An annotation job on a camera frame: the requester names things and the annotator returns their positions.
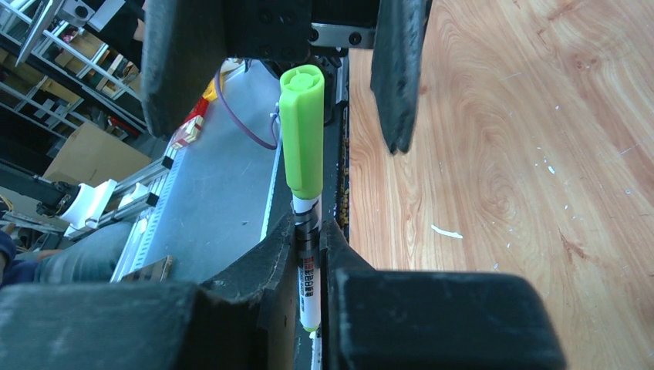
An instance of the white paint speck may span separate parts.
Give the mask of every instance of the white paint speck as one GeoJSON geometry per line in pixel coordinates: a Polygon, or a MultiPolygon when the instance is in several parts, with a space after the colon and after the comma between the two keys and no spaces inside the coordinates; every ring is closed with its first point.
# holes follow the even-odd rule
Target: white paint speck
{"type": "Polygon", "coordinates": [[[452,231],[445,231],[436,227],[436,225],[431,225],[431,228],[436,231],[438,234],[445,235],[446,237],[455,237],[456,239],[463,239],[464,237],[459,233],[454,233],[452,231]]]}

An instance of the screw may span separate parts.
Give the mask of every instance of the screw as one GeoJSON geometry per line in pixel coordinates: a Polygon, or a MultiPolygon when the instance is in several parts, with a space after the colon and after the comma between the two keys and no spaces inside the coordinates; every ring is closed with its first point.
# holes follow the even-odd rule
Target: screw
{"type": "Polygon", "coordinates": [[[294,12],[284,12],[284,14],[279,17],[279,20],[284,25],[294,25],[295,24],[295,13],[294,12]]]}
{"type": "Polygon", "coordinates": [[[75,8],[75,15],[77,15],[81,19],[85,19],[86,17],[89,16],[89,9],[87,9],[85,6],[78,6],[77,8],[75,8]]]}
{"type": "Polygon", "coordinates": [[[311,33],[308,36],[308,40],[310,42],[314,42],[318,40],[318,37],[319,37],[318,31],[316,29],[311,29],[311,33]]]}
{"type": "Polygon", "coordinates": [[[349,35],[350,45],[358,45],[361,42],[361,34],[358,32],[352,32],[349,35]]]}
{"type": "Polygon", "coordinates": [[[259,10],[259,22],[268,24],[272,22],[272,13],[268,9],[259,10]]]}
{"type": "Polygon", "coordinates": [[[268,58],[270,55],[272,55],[272,48],[270,45],[261,45],[259,46],[259,55],[268,58]]]}

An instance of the white plastic part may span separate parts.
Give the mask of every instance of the white plastic part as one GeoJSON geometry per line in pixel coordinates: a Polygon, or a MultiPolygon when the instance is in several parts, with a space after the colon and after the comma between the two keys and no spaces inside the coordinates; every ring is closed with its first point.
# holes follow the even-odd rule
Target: white plastic part
{"type": "Polygon", "coordinates": [[[125,207],[127,204],[130,204],[134,202],[136,199],[139,199],[143,195],[147,194],[148,188],[143,185],[142,183],[137,183],[137,185],[134,187],[134,191],[132,193],[127,194],[123,199],[120,200],[120,203],[118,204],[118,208],[125,207]]]}
{"type": "Polygon", "coordinates": [[[68,210],[59,217],[70,223],[64,236],[72,237],[74,234],[96,229],[116,185],[117,182],[114,180],[107,180],[97,187],[81,183],[77,197],[68,210]]]}

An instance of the cable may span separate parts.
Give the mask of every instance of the cable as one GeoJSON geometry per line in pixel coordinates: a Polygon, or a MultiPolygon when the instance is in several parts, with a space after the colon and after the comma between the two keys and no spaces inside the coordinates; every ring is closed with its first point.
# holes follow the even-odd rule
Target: cable
{"type": "Polygon", "coordinates": [[[272,135],[272,139],[275,141],[273,144],[266,143],[264,140],[262,140],[259,136],[257,136],[255,133],[250,131],[250,129],[234,114],[234,111],[231,110],[229,105],[227,104],[227,100],[225,100],[223,93],[221,91],[221,71],[218,69],[216,72],[216,75],[214,76],[214,87],[216,89],[216,94],[218,95],[218,99],[221,101],[221,104],[227,111],[227,114],[230,116],[231,120],[234,121],[236,126],[241,129],[245,133],[245,135],[248,135],[250,139],[254,140],[255,143],[259,144],[260,146],[263,146],[265,149],[268,150],[277,150],[277,136],[275,135],[275,119],[277,116],[279,116],[279,109],[277,108],[275,110],[275,113],[271,114],[271,121],[270,121],[270,134],[272,135]]]}

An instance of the marker barrel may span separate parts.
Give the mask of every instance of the marker barrel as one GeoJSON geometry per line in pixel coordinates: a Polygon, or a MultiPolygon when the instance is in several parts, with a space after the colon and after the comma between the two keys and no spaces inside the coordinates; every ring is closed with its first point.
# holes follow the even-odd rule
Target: marker barrel
{"type": "Polygon", "coordinates": [[[320,326],[320,228],[322,199],[301,200],[293,197],[295,243],[298,248],[298,291],[300,323],[306,331],[320,326]]]}

